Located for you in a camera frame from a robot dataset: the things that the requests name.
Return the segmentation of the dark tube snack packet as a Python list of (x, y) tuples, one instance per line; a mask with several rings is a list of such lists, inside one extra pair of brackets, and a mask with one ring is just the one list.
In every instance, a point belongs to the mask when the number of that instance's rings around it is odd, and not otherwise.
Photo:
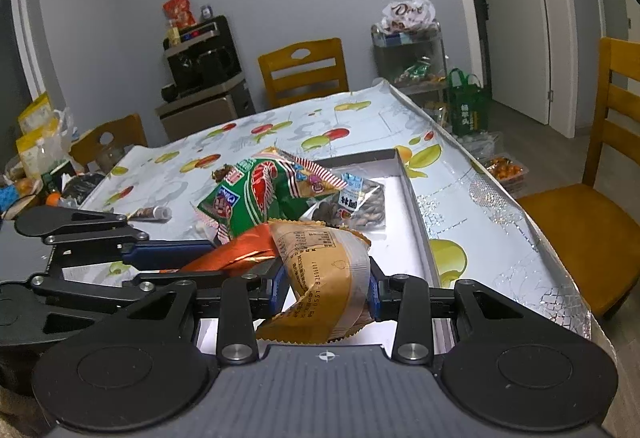
[(129, 220), (144, 222), (167, 222), (171, 218), (171, 209), (164, 206), (141, 207), (128, 216)]

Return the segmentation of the tan triangular cake packet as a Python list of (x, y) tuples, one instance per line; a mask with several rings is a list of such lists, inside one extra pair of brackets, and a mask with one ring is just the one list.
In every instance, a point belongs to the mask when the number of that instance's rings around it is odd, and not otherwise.
[(260, 340), (322, 345), (355, 335), (372, 322), (370, 241), (363, 234), (314, 221), (272, 219), (269, 228), (295, 302), (262, 322)]

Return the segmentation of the orange snack packet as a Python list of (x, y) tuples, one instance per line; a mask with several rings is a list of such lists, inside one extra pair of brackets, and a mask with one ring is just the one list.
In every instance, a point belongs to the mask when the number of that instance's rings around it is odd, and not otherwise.
[(198, 257), (181, 272), (224, 272), (231, 276), (250, 271), (255, 265), (279, 257), (269, 225), (261, 223), (243, 232), (230, 242)]

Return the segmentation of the dark candy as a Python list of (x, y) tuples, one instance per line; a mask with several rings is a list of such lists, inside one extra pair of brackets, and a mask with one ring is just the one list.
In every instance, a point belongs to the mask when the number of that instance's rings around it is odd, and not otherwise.
[(234, 170), (234, 167), (232, 165), (225, 164), (222, 167), (212, 172), (212, 178), (215, 180), (216, 183), (220, 183), (224, 181), (224, 178), (228, 176), (228, 174), (233, 170)]

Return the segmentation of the clear sunflower seeds bag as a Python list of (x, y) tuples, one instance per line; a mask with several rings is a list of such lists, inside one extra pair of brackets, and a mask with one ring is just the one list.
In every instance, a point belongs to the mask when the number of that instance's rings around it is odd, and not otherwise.
[(343, 172), (346, 187), (314, 202), (299, 218), (333, 228), (369, 231), (385, 225), (385, 187), (382, 183)]

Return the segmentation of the green shrimp chips bag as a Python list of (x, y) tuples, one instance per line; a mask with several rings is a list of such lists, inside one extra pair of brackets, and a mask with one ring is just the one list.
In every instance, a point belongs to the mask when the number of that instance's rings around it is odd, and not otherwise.
[(277, 147), (232, 166), (198, 204), (201, 213), (218, 223), (218, 239), (224, 244), (270, 219), (297, 220), (314, 202), (346, 187), (333, 171)]

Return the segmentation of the fruit print tablecloth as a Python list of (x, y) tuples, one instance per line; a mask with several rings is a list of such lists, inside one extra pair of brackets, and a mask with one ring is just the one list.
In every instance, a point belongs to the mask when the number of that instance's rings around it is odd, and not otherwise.
[(136, 219), (151, 239), (257, 228), (299, 233), (312, 222), (356, 243), (337, 319), (326, 337), (370, 330), (354, 287), (372, 258), (385, 274), (433, 285), (480, 282), (582, 336), (591, 313), (541, 231), (498, 182), (433, 119), (387, 82), (284, 106), (160, 147), (134, 147), (84, 208)]

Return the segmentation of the black plastic bag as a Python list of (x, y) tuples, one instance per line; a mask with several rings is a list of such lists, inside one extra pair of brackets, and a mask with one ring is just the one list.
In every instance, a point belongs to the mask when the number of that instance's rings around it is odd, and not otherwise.
[(104, 174), (100, 172), (90, 172), (73, 176), (73, 178), (64, 185), (62, 198), (80, 206), (104, 178)]

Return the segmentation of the wooden chair left side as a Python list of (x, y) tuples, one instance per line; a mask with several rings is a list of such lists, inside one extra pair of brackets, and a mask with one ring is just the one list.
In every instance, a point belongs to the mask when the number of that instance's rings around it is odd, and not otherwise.
[(148, 146), (141, 117), (131, 114), (99, 125), (70, 146), (70, 156), (85, 170), (110, 172), (132, 146)]

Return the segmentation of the wooden chair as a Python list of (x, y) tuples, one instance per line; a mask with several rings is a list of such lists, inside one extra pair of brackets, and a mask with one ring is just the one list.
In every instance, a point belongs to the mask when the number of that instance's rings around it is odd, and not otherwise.
[(297, 42), (257, 60), (271, 108), (349, 90), (340, 38)]
[(638, 95), (612, 83), (614, 74), (639, 79), (637, 42), (610, 37), (599, 42), (596, 105), (582, 181), (518, 200), (598, 319), (613, 317), (639, 281), (639, 224), (594, 188), (605, 145), (639, 161), (639, 135), (608, 119), (616, 112), (639, 121)]
[(148, 146), (141, 117), (131, 114), (99, 125), (70, 146), (70, 156), (85, 170), (110, 172), (132, 146)]

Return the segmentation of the orange fruit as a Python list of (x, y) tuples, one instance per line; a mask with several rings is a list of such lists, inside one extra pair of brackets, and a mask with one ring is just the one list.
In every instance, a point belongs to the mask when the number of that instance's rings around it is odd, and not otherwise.
[(48, 206), (58, 207), (60, 200), (61, 200), (61, 194), (58, 192), (53, 192), (47, 196), (46, 204)]

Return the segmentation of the black water dispenser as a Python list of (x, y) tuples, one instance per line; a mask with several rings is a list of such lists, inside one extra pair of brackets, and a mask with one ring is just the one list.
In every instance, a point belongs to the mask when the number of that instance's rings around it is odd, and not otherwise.
[(186, 28), (163, 48), (172, 83), (155, 112), (170, 141), (256, 113), (226, 16)]

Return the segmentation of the tray of oranges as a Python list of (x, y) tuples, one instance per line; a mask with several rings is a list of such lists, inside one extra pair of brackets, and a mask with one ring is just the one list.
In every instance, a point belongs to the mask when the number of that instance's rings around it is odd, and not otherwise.
[(483, 163), (487, 171), (501, 183), (515, 182), (526, 175), (526, 169), (510, 156), (496, 155)]

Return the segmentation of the yellow paper bags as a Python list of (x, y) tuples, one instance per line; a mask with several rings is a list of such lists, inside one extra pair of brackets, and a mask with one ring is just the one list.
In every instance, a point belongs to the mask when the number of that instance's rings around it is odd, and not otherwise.
[(17, 117), (22, 136), (17, 154), (27, 178), (36, 179), (70, 159), (74, 120), (68, 107), (55, 109), (44, 92)]

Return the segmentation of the wooden chair far side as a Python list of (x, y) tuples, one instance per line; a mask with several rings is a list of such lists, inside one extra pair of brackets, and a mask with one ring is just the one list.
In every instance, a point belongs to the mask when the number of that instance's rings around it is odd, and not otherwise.
[(349, 90), (340, 38), (297, 42), (257, 60), (271, 108)]

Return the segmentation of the green shopping bag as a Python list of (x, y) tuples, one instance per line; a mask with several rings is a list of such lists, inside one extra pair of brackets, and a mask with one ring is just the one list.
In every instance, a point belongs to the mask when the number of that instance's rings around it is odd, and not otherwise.
[(452, 68), (447, 76), (449, 116), (458, 137), (488, 130), (491, 94), (475, 74)]

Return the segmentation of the wooden chair right side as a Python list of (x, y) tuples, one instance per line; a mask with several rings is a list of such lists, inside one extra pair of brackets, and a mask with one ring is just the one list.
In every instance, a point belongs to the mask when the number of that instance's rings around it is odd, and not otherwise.
[(639, 79), (637, 42), (610, 37), (599, 42), (596, 105), (582, 181), (518, 200), (598, 319), (613, 317), (639, 281), (639, 224), (594, 188), (605, 145), (639, 161), (639, 135), (608, 119), (616, 112), (639, 121), (638, 95), (612, 83), (614, 74)]

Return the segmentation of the metal storage cart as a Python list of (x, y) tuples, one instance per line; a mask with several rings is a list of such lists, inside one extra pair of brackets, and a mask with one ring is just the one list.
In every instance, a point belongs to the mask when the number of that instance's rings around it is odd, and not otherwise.
[(402, 93), (442, 95), (447, 89), (447, 57), (437, 20), (426, 29), (393, 34), (373, 25), (371, 39), (378, 75)]

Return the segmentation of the red snack bag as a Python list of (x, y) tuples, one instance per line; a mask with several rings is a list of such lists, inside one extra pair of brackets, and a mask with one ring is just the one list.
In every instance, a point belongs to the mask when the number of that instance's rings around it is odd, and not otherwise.
[(172, 20), (178, 29), (189, 28), (196, 24), (190, 0), (168, 0), (163, 4), (168, 20)]

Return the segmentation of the white plastic chocolate bag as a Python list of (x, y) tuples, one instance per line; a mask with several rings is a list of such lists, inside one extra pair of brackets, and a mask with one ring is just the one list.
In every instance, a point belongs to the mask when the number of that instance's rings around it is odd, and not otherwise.
[(382, 11), (378, 27), (385, 34), (421, 31), (431, 27), (436, 10), (430, 0), (390, 0)]

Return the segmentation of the white door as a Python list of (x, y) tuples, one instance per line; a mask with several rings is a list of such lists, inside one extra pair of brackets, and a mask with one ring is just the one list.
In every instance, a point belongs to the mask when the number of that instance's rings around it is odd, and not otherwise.
[(484, 0), (495, 101), (543, 125), (550, 115), (546, 0)]

